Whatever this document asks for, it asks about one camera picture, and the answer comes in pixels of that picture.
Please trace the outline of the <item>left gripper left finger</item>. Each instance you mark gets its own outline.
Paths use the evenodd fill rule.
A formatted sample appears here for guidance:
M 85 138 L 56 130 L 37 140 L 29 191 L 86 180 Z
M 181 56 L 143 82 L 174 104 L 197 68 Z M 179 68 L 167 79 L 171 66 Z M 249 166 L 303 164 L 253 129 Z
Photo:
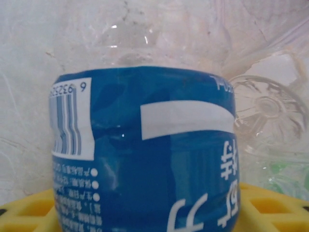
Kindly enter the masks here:
M 45 190 L 0 207 L 2 232 L 59 232 L 52 190 Z

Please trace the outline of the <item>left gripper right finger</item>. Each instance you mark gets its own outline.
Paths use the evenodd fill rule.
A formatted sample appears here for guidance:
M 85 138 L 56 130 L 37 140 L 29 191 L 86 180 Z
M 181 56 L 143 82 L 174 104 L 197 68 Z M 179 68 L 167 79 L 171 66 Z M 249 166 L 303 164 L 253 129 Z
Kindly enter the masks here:
M 307 232 L 309 202 L 240 183 L 237 232 Z

